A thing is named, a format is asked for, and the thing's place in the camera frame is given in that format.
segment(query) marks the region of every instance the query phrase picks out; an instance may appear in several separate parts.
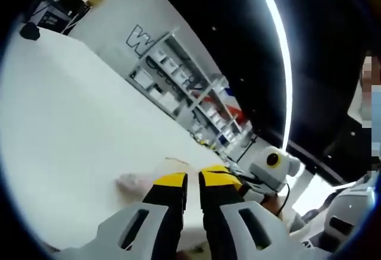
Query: shelf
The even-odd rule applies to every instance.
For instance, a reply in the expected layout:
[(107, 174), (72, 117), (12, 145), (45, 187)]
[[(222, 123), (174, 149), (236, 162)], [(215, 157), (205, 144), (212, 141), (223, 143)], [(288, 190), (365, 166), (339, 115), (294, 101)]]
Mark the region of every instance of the shelf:
[(226, 134), (226, 130), (235, 122), (235, 119), (237, 118), (237, 115), (234, 116), (221, 130), (221, 132), (216, 136), (216, 139), (213, 143), (213, 145), (215, 145), (217, 142), (219, 142), (220, 138), (221, 137), (224, 137), (225, 140), (228, 142), (228, 143), (232, 143), (231, 140), (229, 140), (229, 138), (227, 138), (227, 136), (225, 135)]
[[(168, 35), (168, 38), (164, 40), (165, 43), (174, 51), (174, 53), (181, 59), (183, 60), (184, 64), (189, 67), (189, 69), (192, 71), (196, 71), (203, 79), (207, 81), (208, 84), (212, 84), (212, 81), (210, 78), (201, 70), (201, 67), (197, 64), (195, 59), (189, 54), (189, 52), (186, 50), (186, 47), (184, 47), (174, 36)], [(233, 119), (232, 114), (230, 111), (227, 109), (227, 106), (223, 103), (221, 98), (219, 97), (218, 93), (214, 90), (211, 89), (210, 93), (211, 97), (215, 99), (219, 105), (219, 108), (221, 108), (224, 113), (229, 116), (230, 119)], [(234, 128), (239, 132), (242, 133), (241, 127), (238, 125), (237, 121), (233, 122)]]
[(196, 71), (208, 84), (211, 84), (209, 77), (201, 70), (202, 67), (196, 62), (196, 59), (189, 54), (186, 47), (182, 45), (175, 37), (174, 34), (169, 35), (165, 40), (166, 44), (173, 50), (173, 52), (183, 60), (184, 64), (189, 67), (191, 71)]
[(153, 44), (152, 47), (150, 47), (149, 49), (147, 49), (144, 54), (139, 58), (139, 63), (144, 61), (144, 59), (146, 57), (148, 57), (148, 55), (153, 51), (153, 50), (156, 50), (165, 40), (167, 40), (169, 37), (171, 37), (173, 35), (172, 32), (168, 32), (166, 33), (165, 35), (163, 35), (160, 39), (158, 39), (156, 41), (155, 44)]
[(156, 62), (154, 59), (152, 59), (150, 56), (147, 56), (147, 58), (155, 63), (155, 65), (157, 65), (160, 70), (186, 95), (187, 98), (189, 98), (192, 102), (195, 102), (196, 99), (194, 98), (194, 96), (191, 95), (190, 92), (188, 92), (184, 86), (180, 83), (178, 83), (171, 74), (169, 74), (168, 72), (165, 71), (165, 69), (163, 69), (162, 65), (159, 63), (159, 62)]
[(207, 121), (208, 121), (210, 124), (212, 124), (213, 127), (214, 127), (215, 129), (218, 130), (218, 134), (217, 134), (217, 135), (219, 135), (219, 136), (224, 136), (225, 139), (230, 143), (230, 141), (227, 139), (227, 137), (226, 137), (224, 134), (221, 134), (221, 132), (224, 131), (225, 126), (222, 127), (222, 128), (217, 127), (217, 125), (215, 124), (215, 122), (214, 122), (214, 121), (207, 115), (207, 113), (204, 111), (204, 109), (203, 109), (201, 106), (198, 105), (198, 106), (197, 106), (197, 109), (203, 114), (203, 116), (205, 116), (205, 118), (207, 119)]
[(170, 113), (167, 108), (165, 108), (161, 103), (159, 103), (156, 99), (154, 99), (151, 95), (149, 95), (149, 93), (131, 77), (127, 77), (126, 81), (129, 82), (130, 85), (132, 85), (138, 92), (140, 92), (146, 98), (148, 98), (154, 105), (156, 105), (161, 110), (163, 110), (169, 117), (171, 117), (172, 119), (176, 118), (173, 113)]
[[(220, 107), (224, 109), (224, 112), (229, 116), (229, 118), (233, 119), (233, 116), (230, 113), (230, 111), (227, 109), (226, 104), (223, 103), (223, 101), (220, 99), (220, 97), (218, 96), (217, 92), (214, 89), (212, 89), (212, 91), (210, 92), (210, 95), (214, 100), (216, 100), (219, 103)], [(234, 121), (233, 125), (236, 127), (239, 133), (242, 133), (242, 128), (238, 125), (237, 121)]]
[(251, 122), (248, 122), (248, 125), (243, 128), (242, 135), (246, 135), (249, 133), (249, 131), (252, 130), (252, 124)]

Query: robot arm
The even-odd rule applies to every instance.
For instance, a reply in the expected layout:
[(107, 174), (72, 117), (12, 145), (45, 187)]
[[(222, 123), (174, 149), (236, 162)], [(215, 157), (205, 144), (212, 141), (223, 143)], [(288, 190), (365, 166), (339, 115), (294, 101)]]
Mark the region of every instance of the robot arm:
[(229, 169), (244, 183), (242, 196), (247, 201), (261, 203), (266, 196), (279, 193), (287, 183), (286, 176), (295, 176), (300, 160), (280, 149), (269, 146), (256, 155), (249, 167), (243, 170), (236, 164)]
[[(98, 227), (96, 238), (56, 259), (174, 259), (186, 203), (187, 175), (157, 180), (142, 203), (135, 203)], [(327, 259), (289, 237), (283, 223), (256, 202), (245, 202), (242, 183), (224, 166), (199, 174), (204, 228), (213, 259)]]

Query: curved light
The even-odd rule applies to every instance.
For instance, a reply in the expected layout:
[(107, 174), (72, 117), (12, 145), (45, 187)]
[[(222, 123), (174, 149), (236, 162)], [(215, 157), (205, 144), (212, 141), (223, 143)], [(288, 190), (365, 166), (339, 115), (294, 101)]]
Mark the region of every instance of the curved light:
[(291, 59), (288, 50), (288, 43), (285, 28), (280, 18), (278, 8), (274, 0), (265, 0), (267, 7), (270, 10), (271, 17), (273, 18), (275, 28), (278, 34), (280, 50), (282, 51), (283, 65), (285, 68), (286, 79), (286, 121), (285, 132), (283, 135), (282, 151), (286, 151), (288, 140), (290, 137), (291, 129), (291, 116), (292, 116), (292, 73), (291, 73)]

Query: white box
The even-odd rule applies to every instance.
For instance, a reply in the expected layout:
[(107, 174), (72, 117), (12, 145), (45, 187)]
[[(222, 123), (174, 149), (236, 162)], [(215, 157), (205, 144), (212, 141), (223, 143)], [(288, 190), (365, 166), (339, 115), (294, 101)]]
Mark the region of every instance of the white box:
[(197, 132), (201, 128), (202, 128), (201, 124), (196, 121), (194, 124), (192, 124), (192, 127), (190, 128), (190, 131), (195, 133), (195, 132)]
[(160, 97), (158, 101), (165, 108), (167, 108), (169, 112), (175, 111), (176, 108), (180, 105), (180, 102), (178, 102), (170, 92), (166, 92), (164, 95)]
[(214, 91), (219, 94), (221, 91), (223, 91), (225, 89), (225, 87), (222, 86), (221, 83), (219, 83), (218, 85), (216, 85), (214, 88)]
[(222, 118), (218, 120), (218, 122), (216, 123), (216, 126), (218, 127), (218, 129), (222, 129), (225, 125), (226, 125), (226, 121)]
[(233, 137), (234, 137), (234, 133), (230, 132), (226, 137), (227, 137), (228, 140), (232, 140)]
[(179, 67), (171, 58), (165, 59), (165, 61), (162, 64), (162, 67), (164, 71), (171, 74)]
[(222, 119), (220, 114), (216, 113), (214, 114), (211, 118), (212, 122), (217, 125), (218, 122), (220, 122), (220, 120)]
[(221, 90), (217, 95), (222, 102), (226, 102), (230, 98), (225, 89)]
[(181, 69), (173, 74), (173, 79), (177, 81), (178, 84), (183, 84), (188, 80), (188, 78), (188, 75)]
[(157, 101), (162, 97), (161, 92), (154, 88), (149, 92), (149, 95), (151, 95)]
[(233, 133), (233, 132), (232, 132), (232, 129), (228, 128), (228, 129), (225, 130), (224, 135), (225, 135), (226, 137), (228, 137), (228, 136), (230, 136), (232, 133)]
[(155, 62), (161, 62), (167, 57), (167, 54), (162, 49), (157, 49), (149, 55)]
[(201, 104), (201, 108), (204, 110), (208, 117), (212, 117), (215, 113), (217, 113), (216, 108), (210, 102), (203, 101)]
[(144, 89), (149, 88), (154, 83), (154, 79), (143, 68), (138, 70), (133, 79), (137, 83), (139, 83)]

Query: window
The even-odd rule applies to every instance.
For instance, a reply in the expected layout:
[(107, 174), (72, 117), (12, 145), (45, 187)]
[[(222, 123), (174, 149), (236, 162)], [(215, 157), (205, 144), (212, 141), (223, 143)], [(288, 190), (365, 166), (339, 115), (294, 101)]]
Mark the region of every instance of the window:
[(316, 174), (311, 180), (310, 184), (294, 203), (292, 208), (301, 216), (311, 209), (321, 207), (326, 198), (333, 193), (334, 188), (326, 182), (322, 177)]

